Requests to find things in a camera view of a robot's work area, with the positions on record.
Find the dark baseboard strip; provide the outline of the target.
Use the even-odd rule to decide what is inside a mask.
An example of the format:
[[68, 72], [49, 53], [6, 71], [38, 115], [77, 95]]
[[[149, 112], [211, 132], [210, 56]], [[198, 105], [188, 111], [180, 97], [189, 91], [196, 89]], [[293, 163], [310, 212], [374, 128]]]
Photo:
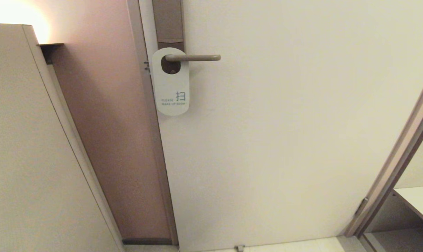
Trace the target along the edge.
[[143, 239], [122, 239], [124, 245], [170, 245], [178, 246], [179, 243], [172, 239], [143, 238]]

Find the beige closet shelf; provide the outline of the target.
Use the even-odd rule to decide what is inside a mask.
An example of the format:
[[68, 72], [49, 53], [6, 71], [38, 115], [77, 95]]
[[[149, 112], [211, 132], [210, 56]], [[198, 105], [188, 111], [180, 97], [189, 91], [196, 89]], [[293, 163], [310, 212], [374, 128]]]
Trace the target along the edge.
[[423, 187], [394, 189], [394, 193], [423, 220]]

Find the dark wall lamp bracket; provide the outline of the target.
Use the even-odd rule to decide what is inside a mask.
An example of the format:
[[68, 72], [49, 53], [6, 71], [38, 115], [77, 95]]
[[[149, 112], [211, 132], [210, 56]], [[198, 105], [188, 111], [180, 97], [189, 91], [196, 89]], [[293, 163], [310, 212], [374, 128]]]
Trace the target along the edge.
[[47, 65], [53, 64], [53, 54], [58, 49], [64, 46], [64, 43], [50, 43], [50, 44], [39, 44], [38, 47], [42, 51], [42, 55]]

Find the brown door lock plate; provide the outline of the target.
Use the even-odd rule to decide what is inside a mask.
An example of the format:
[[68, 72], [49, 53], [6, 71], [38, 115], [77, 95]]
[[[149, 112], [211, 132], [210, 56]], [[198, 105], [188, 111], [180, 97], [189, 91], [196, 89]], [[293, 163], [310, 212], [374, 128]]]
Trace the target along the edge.
[[182, 0], [152, 0], [158, 49], [185, 51]]

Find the white and blue door hanger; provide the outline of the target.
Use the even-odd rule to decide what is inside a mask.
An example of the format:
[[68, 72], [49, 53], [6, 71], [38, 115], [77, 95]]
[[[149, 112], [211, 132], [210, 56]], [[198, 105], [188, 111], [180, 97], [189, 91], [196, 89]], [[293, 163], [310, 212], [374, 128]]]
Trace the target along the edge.
[[157, 110], [173, 117], [180, 116], [189, 109], [190, 76], [188, 62], [180, 62], [180, 70], [177, 73], [166, 73], [162, 68], [162, 59], [168, 55], [185, 53], [170, 47], [156, 51], [151, 60], [151, 76]]

